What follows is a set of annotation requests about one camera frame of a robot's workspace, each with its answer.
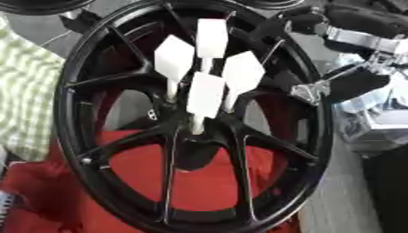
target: plaid fabric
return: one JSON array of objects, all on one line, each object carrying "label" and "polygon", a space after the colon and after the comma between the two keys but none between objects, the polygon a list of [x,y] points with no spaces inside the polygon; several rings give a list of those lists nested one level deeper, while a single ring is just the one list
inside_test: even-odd
[{"label": "plaid fabric", "polygon": [[48,153],[63,63],[14,33],[0,15],[0,144],[27,161],[44,160]]}]

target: rim lip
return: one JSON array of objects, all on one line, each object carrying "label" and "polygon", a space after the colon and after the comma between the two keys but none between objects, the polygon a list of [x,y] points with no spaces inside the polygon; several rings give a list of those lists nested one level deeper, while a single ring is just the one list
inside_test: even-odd
[{"label": "rim lip", "polygon": [[0,10],[16,15],[55,15],[84,7],[94,1],[95,0],[71,0],[68,2],[62,1],[59,3],[29,7],[10,5],[0,2]]},{"label": "rim lip", "polygon": [[[124,17],[131,17],[134,18],[136,15],[142,15],[151,9],[155,8],[155,4],[159,3],[158,0],[148,0],[142,2],[137,2],[133,5],[128,5],[123,7],[116,12],[112,13],[111,15],[105,17],[99,24],[95,25],[93,29],[91,29],[87,34],[85,34],[80,41],[76,44],[73,51],[71,52],[69,58],[67,59],[64,69],[61,74],[61,78],[58,82],[57,89],[56,89],[56,97],[55,97],[55,124],[56,124],[56,134],[59,141],[59,144],[64,152],[64,156],[68,161],[69,165],[73,168],[74,172],[82,182],[83,186],[86,188],[87,192],[91,195],[91,197],[98,202],[103,208],[107,209],[109,212],[113,213],[116,217],[120,218],[124,222],[128,223],[131,226],[136,228],[140,228],[142,230],[152,231],[152,232],[184,232],[180,231],[179,228],[158,228],[157,225],[151,226],[147,222],[143,220],[135,220],[134,218],[130,218],[127,216],[123,211],[112,205],[112,203],[108,203],[100,194],[100,188],[97,185],[92,184],[90,182],[90,177],[84,171],[83,166],[77,161],[76,153],[73,150],[73,147],[77,147],[73,143],[72,134],[69,130],[71,129],[66,128],[66,122],[68,115],[72,115],[72,112],[67,112],[67,95],[68,91],[63,87],[63,84],[66,80],[72,80],[78,77],[78,74],[82,68],[82,65],[86,61],[87,56],[93,51],[94,46],[96,45],[94,42],[97,40],[97,33],[103,28],[106,23],[115,23],[117,21],[123,20]],[[189,0],[178,0],[173,2],[174,5],[186,5],[186,6],[203,6],[203,3],[195,3]],[[245,16],[249,16],[252,19],[256,19],[258,21],[264,20],[265,18],[248,8],[242,7],[235,3],[226,1],[226,0],[207,0],[205,5],[207,9],[214,9],[215,7],[224,7],[227,9],[232,10],[240,10],[243,12]],[[299,47],[296,42],[294,42],[290,37],[288,38],[291,42],[293,52],[297,53],[297,56],[302,60],[304,69],[306,69],[306,73],[309,73],[306,76],[306,79],[310,79],[309,81],[316,80],[320,77],[319,72],[317,71],[316,67],[310,60],[310,58],[303,52],[303,50]],[[313,154],[317,155],[320,158],[320,164],[316,166],[315,169],[310,172],[310,182],[308,186],[302,188],[297,195],[296,198],[292,198],[291,201],[287,201],[285,203],[284,208],[282,208],[278,213],[275,213],[271,218],[264,220],[256,226],[248,226],[244,228],[234,229],[233,232],[258,232],[260,230],[264,230],[265,228],[273,227],[279,225],[281,222],[289,218],[292,214],[296,213],[302,204],[306,201],[306,199],[312,194],[314,189],[318,186],[323,176],[324,171],[327,168],[328,162],[331,157],[331,149],[332,149],[332,109],[325,99],[321,101],[321,105],[316,108],[316,116],[319,119],[317,125],[321,132],[319,132],[319,138],[315,143],[314,147],[312,148]],[[220,232],[230,232],[226,229],[221,229]]]},{"label": "rim lip", "polygon": [[266,10],[283,10],[302,4],[306,0],[286,0],[283,2],[272,2],[268,0],[235,0],[242,5]]}]

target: wheel rim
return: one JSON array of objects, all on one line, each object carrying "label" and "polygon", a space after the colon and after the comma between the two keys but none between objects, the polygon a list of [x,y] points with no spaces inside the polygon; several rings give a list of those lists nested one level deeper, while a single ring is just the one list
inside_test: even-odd
[{"label": "wheel rim", "polygon": [[[167,6],[161,5],[159,1],[147,1],[143,4],[130,5],[108,16],[82,38],[66,61],[56,92],[56,131],[60,145],[70,166],[91,196],[102,207],[134,227],[153,232],[258,232],[272,228],[299,209],[316,188],[327,167],[332,142],[330,108],[324,101],[321,106],[311,108],[289,98],[294,105],[307,109],[308,126],[311,128],[308,144],[304,149],[299,149],[282,139],[266,137],[241,122],[243,110],[240,109],[244,109],[251,99],[265,95],[284,96],[280,90],[275,88],[276,86],[270,86],[268,83],[261,84],[260,88],[241,98],[239,105],[242,107],[237,107],[234,114],[221,112],[217,120],[209,121],[207,125],[209,132],[211,132],[209,136],[207,135],[205,138],[191,137],[186,133],[188,131],[186,128],[189,126],[186,125],[188,120],[185,111],[180,110],[181,108],[177,105],[167,103],[164,99],[165,79],[151,71],[149,59],[143,55],[146,51],[137,47],[138,41],[129,43],[131,36],[140,38],[142,35],[160,30],[162,25],[154,24],[152,18],[155,18],[155,14],[158,15],[163,11],[168,12],[170,18],[173,17],[172,24],[178,27],[175,29],[177,35],[186,41],[192,40],[190,31],[194,31],[194,28],[186,30],[186,28],[193,27],[192,24],[183,23],[184,19],[191,17],[189,15],[191,9],[195,10],[195,17],[227,17],[235,11],[237,14],[235,14],[233,22],[230,23],[230,33],[231,36],[237,38],[237,41],[246,41],[248,32],[264,20],[260,15],[246,8],[224,1],[191,3],[182,0]],[[129,33],[129,28],[136,28],[136,30]],[[290,38],[286,39],[286,46],[278,53],[279,57],[285,57],[293,63],[289,66],[292,66],[294,73],[302,75],[302,81],[310,82],[318,78],[318,73],[309,58]],[[126,50],[130,51],[124,56],[134,59],[139,68],[110,76],[93,74],[90,64],[95,62],[98,53],[109,47],[112,41],[124,45]],[[247,42],[251,44],[250,48],[258,57],[263,57],[266,48],[273,46],[273,41],[274,38],[272,38],[271,45],[267,45],[267,43],[253,45],[250,41]],[[269,75],[273,75],[271,69],[268,72]],[[132,84],[130,84],[128,79],[135,76],[138,77],[138,81],[132,79]],[[93,135],[95,124],[91,121],[91,117],[87,117],[92,116],[92,106],[94,105],[91,101],[93,95],[89,93],[96,93],[107,86],[122,86],[120,88],[127,86],[127,88],[135,88],[145,92],[158,111],[158,118],[161,118],[159,123],[155,127],[122,138],[105,147],[97,146]],[[181,92],[179,98],[183,99],[183,95],[185,93]],[[179,139],[184,140],[186,137],[200,143],[215,143],[225,147],[231,153],[230,159],[236,168],[234,171],[239,183],[239,197],[240,200],[243,200],[239,201],[234,209],[195,213],[170,207],[168,205],[170,199],[168,190],[171,189],[170,181],[175,169],[171,166],[175,161],[174,153],[168,153],[167,156],[164,156],[168,159],[168,165],[164,167],[168,176],[165,176],[167,182],[163,182],[163,190],[166,191],[163,191],[162,201],[158,203],[142,197],[109,167],[108,159],[111,154],[116,154],[130,147],[152,143],[164,144],[166,151],[176,151],[173,148],[175,145],[180,146]],[[288,153],[289,160],[292,158],[292,165],[294,167],[299,166],[297,168],[301,173],[295,176],[296,184],[294,185],[285,181],[287,178],[274,184],[274,186],[282,186],[282,190],[287,190],[283,195],[284,197],[280,197],[279,200],[267,199],[265,201],[263,200],[264,195],[261,194],[252,200],[243,149],[246,144],[290,152]],[[212,219],[212,221],[206,221],[205,226],[203,226],[202,221],[200,223],[194,221],[199,218]]]}]

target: black wheel rim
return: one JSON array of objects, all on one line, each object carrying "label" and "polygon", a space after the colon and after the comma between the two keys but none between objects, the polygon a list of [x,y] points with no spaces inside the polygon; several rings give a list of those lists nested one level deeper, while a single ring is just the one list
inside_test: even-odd
[{"label": "black wheel rim", "polygon": [[[247,8],[227,1],[191,3],[188,0],[178,0],[171,5],[163,5],[162,2],[153,0],[120,9],[84,35],[66,61],[56,91],[55,103],[56,131],[60,145],[69,165],[89,194],[102,207],[136,228],[148,232],[203,233],[261,232],[273,228],[294,214],[321,180],[332,148],[331,109],[324,100],[318,107],[309,107],[298,100],[291,99],[271,84],[270,79],[264,78],[266,81],[262,81],[259,88],[240,99],[234,114],[221,111],[217,120],[208,122],[208,131],[211,132],[209,135],[199,138],[189,135],[186,130],[187,114],[180,111],[177,105],[165,101],[165,79],[152,71],[150,58],[143,53],[142,48],[136,46],[137,43],[129,41],[128,31],[129,28],[136,28],[133,33],[136,37],[141,37],[149,32],[162,30],[163,25],[152,22],[148,16],[157,12],[161,14],[167,12],[173,19],[172,24],[178,28],[177,36],[192,44],[194,28],[192,24],[184,21],[185,18],[191,17],[191,10],[194,10],[193,15],[196,18],[234,15],[229,23],[231,36],[247,41],[248,47],[259,58],[264,57],[268,48],[276,41],[276,38],[254,43],[251,42],[252,40],[246,40],[250,32],[264,18]],[[276,57],[288,59],[290,61],[288,63],[292,63],[288,66],[293,69],[294,74],[301,76],[303,82],[311,82],[319,78],[319,73],[311,60],[299,46],[289,37],[285,39],[286,44]],[[134,59],[138,68],[108,76],[95,75],[92,64],[99,50],[117,41],[127,50],[124,56]],[[271,59],[268,66],[276,66],[273,64],[276,61],[277,59]],[[273,75],[272,69],[268,69],[268,75]],[[138,77],[138,81],[132,79],[130,84],[129,78],[135,76]],[[92,116],[91,99],[93,93],[107,86],[135,88],[146,93],[158,112],[160,118],[158,123],[141,133],[122,138],[105,147],[98,147],[93,135],[95,128],[92,117],[89,117]],[[180,92],[179,99],[183,99],[182,95],[185,95],[183,91]],[[242,123],[243,111],[239,105],[246,106],[251,99],[264,95],[284,96],[294,105],[305,109],[308,126],[311,129],[307,145],[299,148],[277,137],[265,136]],[[239,202],[236,207],[214,212],[186,212],[174,209],[168,204],[171,197],[170,184],[175,169],[172,166],[175,161],[174,151],[177,151],[174,148],[180,147],[179,141],[186,138],[200,143],[215,143],[229,151],[239,183]],[[164,191],[162,201],[158,203],[139,195],[122,181],[108,164],[111,155],[130,147],[151,143],[162,144],[164,150],[168,151],[164,155],[167,161],[166,166],[163,167],[166,174],[162,184]],[[298,171],[296,175],[288,171],[288,176],[285,170],[280,180],[273,184],[285,190],[282,197],[270,199],[269,195],[263,195],[270,193],[269,189],[255,198],[251,196],[247,179],[245,145],[286,152],[292,166],[299,169],[299,174]]]},{"label": "black wheel rim", "polygon": [[305,0],[237,0],[237,2],[260,9],[282,10],[300,5]]},{"label": "black wheel rim", "polygon": [[0,10],[17,15],[53,15],[89,5],[95,0],[2,0]]}]

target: white block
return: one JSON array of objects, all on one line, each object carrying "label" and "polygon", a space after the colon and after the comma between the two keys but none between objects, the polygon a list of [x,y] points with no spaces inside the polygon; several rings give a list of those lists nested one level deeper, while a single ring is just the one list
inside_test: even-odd
[{"label": "white block", "polygon": [[189,90],[187,111],[200,117],[215,118],[222,102],[224,86],[223,78],[196,72]]},{"label": "white block", "polygon": [[265,68],[251,51],[230,56],[222,71],[227,86],[237,95],[256,88],[264,74]]},{"label": "white block", "polygon": [[225,19],[200,18],[196,43],[198,57],[224,57],[228,44],[227,21]]},{"label": "white block", "polygon": [[179,83],[193,65],[194,46],[169,35],[155,51],[155,69]]}]

